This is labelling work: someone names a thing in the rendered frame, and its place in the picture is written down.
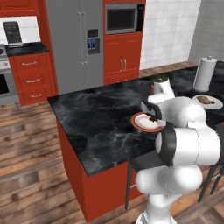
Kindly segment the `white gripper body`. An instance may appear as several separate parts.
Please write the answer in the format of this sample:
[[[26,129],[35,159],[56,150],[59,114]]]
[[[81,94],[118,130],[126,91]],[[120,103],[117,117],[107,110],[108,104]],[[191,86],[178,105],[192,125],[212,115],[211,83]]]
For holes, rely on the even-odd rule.
[[[148,97],[148,102],[153,103],[153,104],[158,104],[160,102],[164,102],[164,101],[170,100],[170,99],[172,99],[174,97],[175,97],[175,94],[174,93],[168,93],[168,94],[165,94],[165,93],[153,94],[153,95],[150,95]]]

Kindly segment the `red rimmed white plate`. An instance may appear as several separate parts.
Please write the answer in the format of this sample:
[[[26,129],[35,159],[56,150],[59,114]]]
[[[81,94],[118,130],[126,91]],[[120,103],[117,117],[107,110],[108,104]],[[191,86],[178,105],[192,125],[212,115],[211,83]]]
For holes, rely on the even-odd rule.
[[[138,130],[145,132],[158,132],[166,126],[165,121],[152,122],[149,120],[149,116],[151,115],[146,115],[144,112],[136,113],[131,117],[131,123]]]

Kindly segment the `plain white plate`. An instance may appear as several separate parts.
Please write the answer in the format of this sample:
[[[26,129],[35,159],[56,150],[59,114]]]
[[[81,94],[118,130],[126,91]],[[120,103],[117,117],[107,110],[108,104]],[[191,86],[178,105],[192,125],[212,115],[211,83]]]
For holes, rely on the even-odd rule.
[[[193,99],[198,103],[200,104],[204,109],[221,109],[223,107],[223,103],[222,101],[220,101],[219,99],[215,98],[215,97],[212,97],[210,95],[204,95],[202,94],[203,96],[206,96],[209,100],[211,101],[215,101],[215,104],[203,104],[201,103],[197,97],[200,96],[200,95],[195,95],[193,97]]]

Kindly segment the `red island counter base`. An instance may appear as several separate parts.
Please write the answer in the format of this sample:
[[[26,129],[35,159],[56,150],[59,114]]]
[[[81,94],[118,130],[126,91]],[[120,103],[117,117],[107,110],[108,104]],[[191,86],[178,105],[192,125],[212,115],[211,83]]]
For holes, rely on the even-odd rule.
[[[131,123],[118,122],[98,129],[86,127],[76,133],[59,123],[59,140],[67,177],[87,221],[125,203],[128,159],[151,151],[152,135],[145,135]],[[149,146],[142,146],[141,140]]]

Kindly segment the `white paper towel roll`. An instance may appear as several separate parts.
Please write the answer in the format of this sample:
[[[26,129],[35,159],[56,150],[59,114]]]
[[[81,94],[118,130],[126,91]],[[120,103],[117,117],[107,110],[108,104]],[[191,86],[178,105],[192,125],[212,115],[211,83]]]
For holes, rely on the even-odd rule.
[[[217,60],[212,56],[201,58],[195,75],[193,87],[200,92],[209,90]]]

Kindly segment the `tall red cupboard run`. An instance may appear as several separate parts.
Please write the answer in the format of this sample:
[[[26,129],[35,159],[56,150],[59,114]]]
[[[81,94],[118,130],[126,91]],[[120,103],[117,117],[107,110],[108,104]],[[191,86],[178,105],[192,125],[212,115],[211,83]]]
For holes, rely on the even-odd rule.
[[[112,34],[105,33],[105,4],[146,4],[146,0],[103,0],[103,76],[104,84],[135,79],[139,75],[142,51],[142,31]]]

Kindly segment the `black bar stool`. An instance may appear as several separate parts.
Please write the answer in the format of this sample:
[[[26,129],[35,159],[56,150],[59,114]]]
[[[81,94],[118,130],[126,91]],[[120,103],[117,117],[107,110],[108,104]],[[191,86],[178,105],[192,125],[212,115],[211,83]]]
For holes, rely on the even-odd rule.
[[[202,186],[202,190],[200,192],[200,196],[198,199],[198,202],[201,202],[204,194],[208,188],[209,183],[214,179],[215,182],[213,184],[213,188],[210,192],[210,194],[213,194],[217,185],[219,184],[221,180],[221,176],[224,172],[224,122],[216,125],[214,127],[214,130],[218,133],[218,136],[221,140],[221,151],[220,151],[220,159],[215,165],[211,165],[209,168],[209,173],[207,174],[206,181],[204,182]]]
[[[130,201],[130,188],[131,188],[131,178],[132,172],[139,172],[144,169],[149,169],[152,167],[157,167],[163,165],[163,161],[159,157],[158,153],[153,150],[142,156],[129,158],[128,160],[128,175],[126,184],[126,198],[125,198],[125,209],[128,209]]]

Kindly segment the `steel microwave oven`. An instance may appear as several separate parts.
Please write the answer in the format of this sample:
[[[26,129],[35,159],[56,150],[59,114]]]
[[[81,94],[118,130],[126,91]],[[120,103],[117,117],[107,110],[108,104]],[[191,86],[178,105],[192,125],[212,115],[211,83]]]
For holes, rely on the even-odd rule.
[[[106,3],[105,33],[141,32],[144,26],[144,3]]]

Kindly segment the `grey steel fridge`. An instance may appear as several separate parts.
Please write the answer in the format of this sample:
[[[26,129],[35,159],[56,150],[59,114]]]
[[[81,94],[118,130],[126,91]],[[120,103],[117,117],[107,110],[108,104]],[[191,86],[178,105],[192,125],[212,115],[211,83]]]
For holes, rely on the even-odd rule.
[[[103,84],[103,1],[45,0],[61,94]]]

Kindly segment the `red drawer cabinet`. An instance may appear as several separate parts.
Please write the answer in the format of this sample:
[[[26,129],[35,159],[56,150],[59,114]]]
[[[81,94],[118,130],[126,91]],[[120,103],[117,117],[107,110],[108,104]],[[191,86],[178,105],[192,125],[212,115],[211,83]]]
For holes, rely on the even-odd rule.
[[[9,61],[22,105],[45,101],[58,93],[48,52],[11,56]]]

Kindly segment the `steel oven range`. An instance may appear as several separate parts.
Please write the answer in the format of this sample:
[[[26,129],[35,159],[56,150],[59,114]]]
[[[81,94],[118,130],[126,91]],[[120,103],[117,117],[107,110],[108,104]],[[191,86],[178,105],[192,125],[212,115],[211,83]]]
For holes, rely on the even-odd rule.
[[[19,97],[4,44],[0,44],[0,106],[13,103],[18,109]]]

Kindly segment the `black coffee machine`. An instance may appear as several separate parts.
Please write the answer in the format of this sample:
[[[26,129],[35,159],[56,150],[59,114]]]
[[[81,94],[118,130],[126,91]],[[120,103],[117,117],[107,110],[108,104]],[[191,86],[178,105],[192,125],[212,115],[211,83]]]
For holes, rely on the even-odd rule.
[[[16,21],[3,22],[3,28],[9,47],[20,47],[23,45],[19,26]]]

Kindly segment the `red wall cupboard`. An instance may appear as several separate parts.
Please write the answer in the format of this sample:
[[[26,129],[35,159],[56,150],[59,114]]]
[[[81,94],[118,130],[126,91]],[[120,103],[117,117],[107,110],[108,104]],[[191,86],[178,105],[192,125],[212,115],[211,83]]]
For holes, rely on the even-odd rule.
[[[34,16],[38,14],[38,0],[0,0],[0,17]]]

